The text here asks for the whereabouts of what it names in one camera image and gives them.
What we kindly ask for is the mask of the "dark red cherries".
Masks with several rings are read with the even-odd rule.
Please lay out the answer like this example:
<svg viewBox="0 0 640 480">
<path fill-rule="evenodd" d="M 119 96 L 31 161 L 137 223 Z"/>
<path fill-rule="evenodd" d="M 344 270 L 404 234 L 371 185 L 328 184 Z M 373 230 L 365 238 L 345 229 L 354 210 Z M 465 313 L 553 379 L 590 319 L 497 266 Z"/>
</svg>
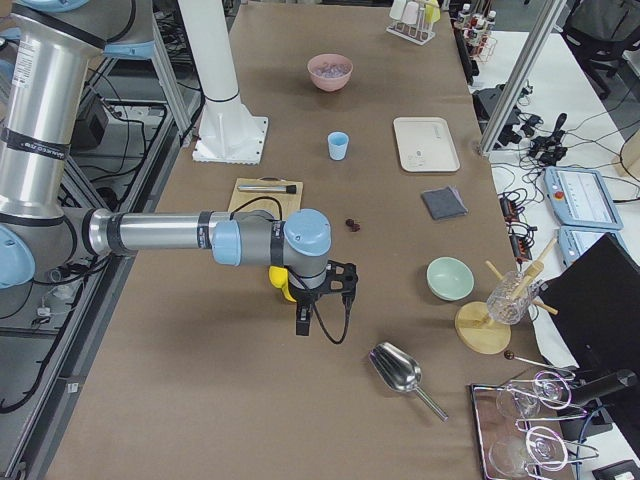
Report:
<svg viewBox="0 0 640 480">
<path fill-rule="evenodd" d="M 352 219 L 352 218 L 348 218 L 345 220 L 345 225 L 352 231 L 352 232 L 357 232 L 361 229 L 360 224 Z"/>
</svg>

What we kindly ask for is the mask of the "steel ice scoop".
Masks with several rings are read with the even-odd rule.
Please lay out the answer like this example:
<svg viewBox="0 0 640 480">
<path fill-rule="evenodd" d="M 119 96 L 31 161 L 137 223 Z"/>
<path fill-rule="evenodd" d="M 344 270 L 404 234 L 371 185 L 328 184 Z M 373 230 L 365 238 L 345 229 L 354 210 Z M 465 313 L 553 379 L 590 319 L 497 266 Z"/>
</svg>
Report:
<svg viewBox="0 0 640 480">
<path fill-rule="evenodd" d="M 441 421 L 449 419 L 449 415 L 421 388 L 422 371 L 413 357 L 385 341 L 371 349 L 369 359 L 390 389 L 415 393 Z"/>
</svg>

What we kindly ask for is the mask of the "wooden cup tree stand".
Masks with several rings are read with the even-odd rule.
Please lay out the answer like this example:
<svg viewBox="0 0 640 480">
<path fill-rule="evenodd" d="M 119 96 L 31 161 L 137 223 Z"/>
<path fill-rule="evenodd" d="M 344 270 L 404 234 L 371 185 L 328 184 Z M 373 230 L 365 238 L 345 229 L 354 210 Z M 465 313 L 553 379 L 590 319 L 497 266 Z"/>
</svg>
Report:
<svg viewBox="0 0 640 480">
<path fill-rule="evenodd" d="M 557 240 L 552 238 L 524 272 L 502 274 L 489 260 L 485 261 L 497 277 L 498 284 L 486 301 L 467 303 L 455 316 L 455 329 L 467 347 L 481 354 L 503 351 L 511 340 L 511 326 L 523 318 L 532 304 L 552 315 L 558 314 L 556 308 L 536 300 L 540 284 L 535 282 L 544 270 L 543 260 L 556 243 Z"/>
</svg>

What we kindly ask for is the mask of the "clear ice cubes pile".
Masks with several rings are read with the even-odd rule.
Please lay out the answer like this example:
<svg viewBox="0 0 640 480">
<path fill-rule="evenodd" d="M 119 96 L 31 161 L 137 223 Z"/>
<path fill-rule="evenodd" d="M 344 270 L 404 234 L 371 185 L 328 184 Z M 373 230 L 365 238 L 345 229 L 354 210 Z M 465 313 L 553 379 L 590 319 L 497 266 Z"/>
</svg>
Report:
<svg viewBox="0 0 640 480">
<path fill-rule="evenodd" d="M 312 69 L 312 73 L 321 78 L 337 79 L 347 76 L 351 72 L 351 65 L 345 63 L 323 62 Z"/>
</svg>

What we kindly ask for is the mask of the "white cup rack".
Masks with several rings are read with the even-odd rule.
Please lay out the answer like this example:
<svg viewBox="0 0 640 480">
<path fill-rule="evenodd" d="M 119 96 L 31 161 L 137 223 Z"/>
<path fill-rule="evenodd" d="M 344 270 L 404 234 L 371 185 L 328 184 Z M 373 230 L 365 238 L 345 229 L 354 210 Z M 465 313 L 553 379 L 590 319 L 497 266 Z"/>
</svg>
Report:
<svg viewBox="0 0 640 480">
<path fill-rule="evenodd" d="M 389 18 L 387 33 L 423 46 L 435 37 L 434 24 L 441 18 L 441 9 L 437 1 L 394 0 Z"/>
</svg>

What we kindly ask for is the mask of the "yellow lemon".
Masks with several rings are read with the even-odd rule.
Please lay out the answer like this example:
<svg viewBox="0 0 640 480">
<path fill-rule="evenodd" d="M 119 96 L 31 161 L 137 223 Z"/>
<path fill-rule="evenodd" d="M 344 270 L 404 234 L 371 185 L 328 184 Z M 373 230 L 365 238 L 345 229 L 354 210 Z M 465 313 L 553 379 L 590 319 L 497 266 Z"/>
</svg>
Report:
<svg viewBox="0 0 640 480">
<path fill-rule="evenodd" d="M 268 271 L 268 276 L 269 276 L 271 285 L 274 288 L 278 289 L 287 301 L 291 303 L 296 302 L 296 300 L 294 299 L 294 297 L 291 295 L 289 291 L 289 272 L 286 268 L 278 267 L 278 266 L 270 266 Z"/>
</svg>

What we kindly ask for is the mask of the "wooden cutting board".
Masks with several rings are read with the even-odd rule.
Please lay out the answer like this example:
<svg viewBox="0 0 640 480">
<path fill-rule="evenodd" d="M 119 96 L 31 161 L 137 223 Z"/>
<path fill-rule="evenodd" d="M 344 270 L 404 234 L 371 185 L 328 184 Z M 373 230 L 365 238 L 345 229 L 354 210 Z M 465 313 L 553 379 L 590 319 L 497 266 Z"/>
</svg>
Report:
<svg viewBox="0 0 640 480">
<path fill-rule="evenodd" d="M 290 185 L 297 186 L 296 194 L 276 194 L 260 192 L 239 192 L 239 185 Z M 249 212 L 252 210 L 264 210 L 271 213 L 276 219 L 286 220 L 291 214 L 301 208 L 304 184 L 300 181 L 283 180 L 271 177 L 252 179 L 237 178 L 232 189 L 232 195 L 227 210 L 229 212 Z"/>
</svg>

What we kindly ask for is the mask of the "mint green bowl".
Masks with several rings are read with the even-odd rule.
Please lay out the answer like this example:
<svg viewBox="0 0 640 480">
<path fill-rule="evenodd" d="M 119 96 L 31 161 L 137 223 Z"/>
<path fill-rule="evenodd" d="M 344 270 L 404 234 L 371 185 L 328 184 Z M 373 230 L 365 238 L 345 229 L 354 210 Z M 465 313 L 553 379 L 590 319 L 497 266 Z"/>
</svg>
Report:
<svg viewBox="0 0 640 480">
<path fill-rule="evenodd" d="M 466 298 L 475 286 L 471 269 L 452 257 L 439 257 L 431 261 L 426 270 L 426 280 L 431 292 L 447 301 Z"/>
</svg>

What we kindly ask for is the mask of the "grey folded cloth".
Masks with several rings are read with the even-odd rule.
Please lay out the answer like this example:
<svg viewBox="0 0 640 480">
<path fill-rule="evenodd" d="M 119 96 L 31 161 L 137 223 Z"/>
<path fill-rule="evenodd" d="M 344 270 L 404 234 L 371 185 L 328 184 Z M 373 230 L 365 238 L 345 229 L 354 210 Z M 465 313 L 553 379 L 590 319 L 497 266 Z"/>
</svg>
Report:
<svg viewBox="0 0 640 480">
<path fill-rule="evenodd" d="M 458 190 L 453 186 L 428 190 L 421 194 L 432 219 L 444 220 L 465 216 L 468 209 L 462 202 Z"/>
</svg>

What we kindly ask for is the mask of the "cream rabbit tray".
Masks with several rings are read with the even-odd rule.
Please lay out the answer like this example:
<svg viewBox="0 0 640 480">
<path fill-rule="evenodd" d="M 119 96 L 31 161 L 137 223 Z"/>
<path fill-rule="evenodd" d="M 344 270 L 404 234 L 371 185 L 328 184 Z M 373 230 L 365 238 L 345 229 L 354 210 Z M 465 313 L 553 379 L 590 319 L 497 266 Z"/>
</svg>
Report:
<svg viewBox="0 0 640 480">
<path fill-rule="evenodd" d="M 448 123 L 441 117 L 393 121 L 401 168 L 409 173 L 454 173 L 460 161 Z"/>
</svg>

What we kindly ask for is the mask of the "clear glass on stand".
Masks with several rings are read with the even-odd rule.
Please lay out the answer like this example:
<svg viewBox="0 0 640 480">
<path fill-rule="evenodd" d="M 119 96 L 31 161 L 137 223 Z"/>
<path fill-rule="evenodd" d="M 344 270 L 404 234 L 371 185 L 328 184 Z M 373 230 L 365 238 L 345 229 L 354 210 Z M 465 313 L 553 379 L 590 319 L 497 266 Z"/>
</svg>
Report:
<svg viewBox="0 0 640 480">
<path fill-rule="evenodd" d="M 538 296 L 540 287 L 540 283 L 534 281 L 515 296 L 514 292 L 523 279 L 522 273 L 510 271 L 499 281 L 486 302 L 488 314 L 492 320 L 505 325 L 514 325 L 523 318 L 532 301 Z"/>
</svg>

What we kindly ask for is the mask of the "pink bowl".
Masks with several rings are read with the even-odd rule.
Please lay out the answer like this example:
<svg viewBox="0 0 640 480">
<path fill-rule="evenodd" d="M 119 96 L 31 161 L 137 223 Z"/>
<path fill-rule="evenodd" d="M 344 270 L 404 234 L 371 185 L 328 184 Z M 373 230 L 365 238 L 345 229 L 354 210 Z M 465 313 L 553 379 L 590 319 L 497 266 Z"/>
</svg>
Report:
<svg viewBox="0 0 640 480">
<path fill-rule="evenodd" d="M 307 62 L 307 70 L 311 82 L 320 90 L 335 92 L 349 82 L 352 72 L 352 61 L 340 54 L 326 53 L 312 57 Z"/>
</svg>

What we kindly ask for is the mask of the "blue teach pendant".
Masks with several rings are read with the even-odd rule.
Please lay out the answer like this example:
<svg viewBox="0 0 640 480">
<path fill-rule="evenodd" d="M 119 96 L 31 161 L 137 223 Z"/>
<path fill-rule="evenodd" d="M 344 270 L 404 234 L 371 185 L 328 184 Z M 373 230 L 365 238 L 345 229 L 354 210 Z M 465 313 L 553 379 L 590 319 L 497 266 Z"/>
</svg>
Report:
<svg viewBox="0 0 640 480">
<path fill-rule="evenodd" d="M 570 267 L 582 254 L 607 233 L 611 234 L 622 246 L 625 246 L 622 236 L 614 230 L 568 225 L 561 226 L 557 232 L 557 241 L 564 268 Z"/>
<path fill-rule="evenodd" d="M 552 210 L 561 225 L 614 231 L 624 228 L 598 171 L 550 166 L 545 169 L 543 181 Z"/>
</svg>

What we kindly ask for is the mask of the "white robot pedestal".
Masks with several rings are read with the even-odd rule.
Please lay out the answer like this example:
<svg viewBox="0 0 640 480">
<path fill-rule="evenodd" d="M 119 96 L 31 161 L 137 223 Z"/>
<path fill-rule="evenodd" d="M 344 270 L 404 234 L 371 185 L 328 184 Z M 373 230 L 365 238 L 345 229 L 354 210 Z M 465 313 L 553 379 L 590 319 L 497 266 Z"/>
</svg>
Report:
<svg viewBox="0 0 640 480">
<path fill-rule="evenodd" d="M 179 8 L 205 99 L 193 159 L 259 164 L 268 119 L 241 100 L 222 3 L 183 0 Z"/>
</svg>

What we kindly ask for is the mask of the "aluminium frame post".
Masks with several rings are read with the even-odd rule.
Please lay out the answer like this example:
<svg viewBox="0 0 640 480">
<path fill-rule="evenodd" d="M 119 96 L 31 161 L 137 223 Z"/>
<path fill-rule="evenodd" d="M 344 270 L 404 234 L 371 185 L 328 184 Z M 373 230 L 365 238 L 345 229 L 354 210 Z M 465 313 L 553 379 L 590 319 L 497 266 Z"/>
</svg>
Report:
<svg viewBox="0 0 640 480">
<path fill-rule="evenodd" d="M 517 97 L 566 4 L 565 0 L 548 0 L 543 4 L 482 134 L 478 147 L 481 156 L 488 158 L 494 150 Z"/>
</svg>

